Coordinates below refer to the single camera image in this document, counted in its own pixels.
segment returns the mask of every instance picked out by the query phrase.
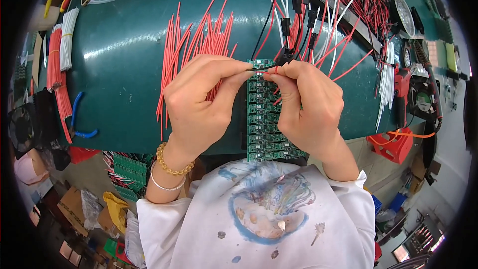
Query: wire cutter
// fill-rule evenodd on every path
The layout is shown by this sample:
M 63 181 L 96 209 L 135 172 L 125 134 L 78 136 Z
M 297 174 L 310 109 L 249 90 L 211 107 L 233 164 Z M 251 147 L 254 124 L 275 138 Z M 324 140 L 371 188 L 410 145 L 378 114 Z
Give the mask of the wire cutter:
M 73 111 L 71 114 L 71 127 L 68 129 L 70 133 L 70 138 L 73 138 L 75 135 L 83 137 L 83 138 L 92 138 L 93 136 L 98 134 L 98 129 L 95 129 L 93 132 L 90 132 L 90 133 L 75 131 L 76 110 L 78 109 L 78 102 L 80 101 L 82 96 L 83 96 L 83 92 L 79 92 L 78 95 L 76 96 L 75 102 L 73 103 Z

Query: table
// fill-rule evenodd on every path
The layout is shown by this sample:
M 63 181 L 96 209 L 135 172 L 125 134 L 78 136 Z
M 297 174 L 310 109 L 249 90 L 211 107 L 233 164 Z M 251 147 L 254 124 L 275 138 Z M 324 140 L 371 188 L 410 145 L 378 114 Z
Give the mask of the table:
M 71 102 L 78 92 L 85 92 L 76 128 L 80 131 L 99 130 L 94 138 L 75 137 L 74 146 L 134 153 L 155 152 L 161 141 L 155 112 L 161 87 L 165 31 L 179 1 L 181 25 L 186 27 L 193 22 L 195 29 L 211 0 L 116 0 L 86 7 L 80 7 L 80 0 L 72 0 L 70 8 L 79 6 L 81 10 L 73 37 L 73 69 L 67 76 L 68 92 Z M 415 6 L 421 15 L 425 37 L 434 44 L 431 60 L 435 75 L 442 79 L 446 68 L 445 45 L 437 40 L 433 16 L 424 0 L 406 1 L 410 7 Z M 215 1 L 210 9 L 212 18 L 217 17 L 223 2 Z M 224 14 L 234 12 L 230 44 L 238 43 L 234 58 L 245 61 L 250 57 L 269 7 L 269 0 L 228 0 Z M 273 58 L 279 50 L 279 36 L 275 29 L 259 58 Z M 324 38 L 321 37 L 319 42 L 322 43 Z M 394 38 L 393 42 L 398 58 L 403 41 Z M 349 69 L 365 54 L 361 44 L 351 42 L 332 78 Z M 328 72 L 330 66 L 327 65 L 330 65 L 331 59 L 326 58 L 322 71 Z M 339 123 L 344 139 L 376 134 L 379 98 L 375 98 L 374 94 L 377 73 L 373 58 L 369 56 L 337 81 L 344 91 L 345 105 Z M 46 71 L 41 69 L 39 87 L 42 89 L 45 85 Z M 238 96 L 224 137 L 205 154 L 246 152 L 241 149 L 239 101 Z M 419 122 L 422 120 L 415 117 L 413 124 Z M 395 129 L 394 112 L 386 109 L 379 132 Z M 171 128 L 165 130 L 165 140 L 170 132 Z

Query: silver bangle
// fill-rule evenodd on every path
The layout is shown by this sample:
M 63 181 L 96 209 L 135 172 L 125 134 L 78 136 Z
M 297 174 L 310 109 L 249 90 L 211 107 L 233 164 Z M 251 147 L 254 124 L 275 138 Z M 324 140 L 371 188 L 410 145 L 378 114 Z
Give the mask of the silver bangle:
M 179 184 L 179 186 L 176 186 L 175 188 L 164 188 L 164 187 L 161 187 L 158 183 L 156 183 L 156 181 L 154 180 L 154 178 L 152 176 L 152 170 L 151 170 L 151 180 L 152 180 L 152 182 L 156 186 L 158 186 L 160 189 L 163 189 L 163 190 L 166 190 L 166 191 L 174 191 L 174 190 L 178 190 L 179 188 L 181 188 L 184 185 L 184 183 L 186 182 L 186 175 L 184 175 L 184 179 L 182 180 L 181 184 Z

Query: pcb panel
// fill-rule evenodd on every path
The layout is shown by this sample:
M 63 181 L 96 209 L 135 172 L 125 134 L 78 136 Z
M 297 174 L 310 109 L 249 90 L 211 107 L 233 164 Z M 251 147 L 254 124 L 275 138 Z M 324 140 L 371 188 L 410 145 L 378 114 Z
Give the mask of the pcb panel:
M 248 60 L 254 69 L 273 64 L 272 60 Z M 305 152 L 293 145 L 278 128 L 281 105 L 274 103 L 280 98 L 277 86 L 264 80 L 262 73 L 256 73 L 247 81 L 247 135 L 248 161 L 270 161 L 305 156 Z

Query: bracelet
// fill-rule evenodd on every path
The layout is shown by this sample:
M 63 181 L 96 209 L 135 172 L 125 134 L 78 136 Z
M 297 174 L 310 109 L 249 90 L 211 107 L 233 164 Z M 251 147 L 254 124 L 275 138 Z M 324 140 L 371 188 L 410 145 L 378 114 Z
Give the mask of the bracelet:
M 163 150 L 165 146 L 166 146 L 166 142 L 163 142 L 161 145 L 159 145 L 158 150 L 156 152 L 157 161 L 159 162 L 159 164 L 161 164 L 161 167 L 164 171 L 166 171 L 167 173 L 173 176 L 180 176 L 180 175 L 187 174 L 189 171 L 193 169 L 195 160 L 193 160 L 191 163 L 186 165 L 186 167 L 182 170 L 172 170 L 171 168 L 169 168 L 164 163 L 164 160 L 163 160 Z
M 174 188 L 164 188 L 164 187 L 161 187 L 158 183 L 156 183 L 156 181 L 154 180 L 153 176 L 152 176 L 152 171 L 151 171 L 151 180 L 152 182 L 154 183 L 154 185 L 158 186 L 159 188 L 163 189 L 163 190 L 166 190 L 166 191 L 174 191 L 174 190 L 178 190 L 179 188 L 181 188 L 184 183 L 186 182 L 186 176 L 184 176 L 184 179 L 182 180 L 181 184 L 179 184 L 179 186 L 176 186 Z

